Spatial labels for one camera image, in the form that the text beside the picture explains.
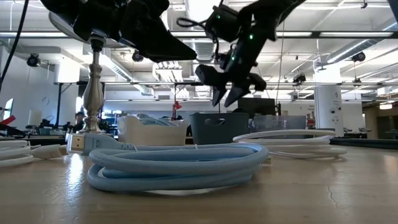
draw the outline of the coiled white cable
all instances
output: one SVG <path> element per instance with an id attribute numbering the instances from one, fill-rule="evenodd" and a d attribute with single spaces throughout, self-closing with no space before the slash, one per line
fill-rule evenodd
<path id="1" fill-rule="evenodd" d="M 35 158 L 51 159 L 66 154 L 60 145 L 40 146 L 31 150 L 27 141 L 0 141 L 0 167 L 17 166 L 32 162 Z"/>
<path id="2" fill-rule="evenodd" d="M 309 139 L 263 139 L 269 136 L 316 135 L 321 137 Z M 267 146 L 269 153 L 293 159 L 319 159 L 338 157 L 346 154 L 346 149 L 332 148 L 330 139 L 336 136 L 334 131 L 327 130 L 278 130 L 244 134 L 233 138 L 234 142 L 255 143 Z"/>

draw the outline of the metal candlestick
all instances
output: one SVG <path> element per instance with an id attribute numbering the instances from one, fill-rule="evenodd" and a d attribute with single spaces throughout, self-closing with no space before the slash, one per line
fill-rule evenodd
<path id="1" fill-rule="evenodd" d="M 90 74 L 86 90 L 83 94 L 83 107 L 87 111 L 87 117 L 84 120 L 85 125 L 83 129 L 79 133 L 98 134 L 102 133 L 100 127 L 98 127 L 100 121 L 98 115 L 104 105 L 104 94 L 100 83 L 102 71 L 100 66 L 100 52 L 104 46 L 104 39 L 92 38 L 90 45 L 93 50 L 93 63 L 88 66 Z"/>

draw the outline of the person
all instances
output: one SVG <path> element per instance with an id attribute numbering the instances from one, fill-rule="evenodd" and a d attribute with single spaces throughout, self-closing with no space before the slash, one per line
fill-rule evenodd
<path id="1" fill-rule="evenodd" d="M 83 112 L 77 112 L 75 114 L 75 126 L 73 127 L 73 131 L 77 132 L 83 129 L 85 122 L 84 122 L 84 118 L 85 118 L 85 114 Z"/>

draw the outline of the white column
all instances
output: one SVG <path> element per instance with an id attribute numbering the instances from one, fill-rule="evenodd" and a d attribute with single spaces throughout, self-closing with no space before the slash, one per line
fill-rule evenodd
<path id="1" fill-rule="evenodd" d="M 341 82 L 340 68 L 336 65 L 324 67 L 326 70 L 315 68 L 314 80 L 319 83 Z M 315 126 L 317 128 L 333 128 L 337 136 L 344 136 L 343 112 L 341 105 L 341 87 L 315 87 Z"/>

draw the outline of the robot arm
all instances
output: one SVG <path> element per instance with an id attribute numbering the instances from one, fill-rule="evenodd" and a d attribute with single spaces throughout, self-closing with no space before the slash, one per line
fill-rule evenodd
<path id="1" fill-rule="evenodd" d="M 228 82 L 232 82 L 232 87 L 225 101 L 227 107 L 250 93 L 249 86 L 252 84 L 257 91 L 266 89 L 265 81 L 250 71 L 257 65 L 256 59 L 266 40 L 277 39 L 277 26 L 304 1 L 259 0 L 239 12 L 225 5 L 213 8 L 214 12 L 206 22 L 206 32 L 228 42 L 238 39 L 235 48 L 215 58 L 224 72 L 217 72 L 207 65 L 200 65 L 195 71 L 202 84 L 213 87 L 213 106 L 226 93 Z"/>
<path id="2" fill-rule="evenodd" d="M 110 38 L 133 47 L 154 62 L 194 60 L 196 53 L 175 38 L 160 15 L 168 0 L 41 0 L 52 13 L 87 41 L 92 36 Z"/>

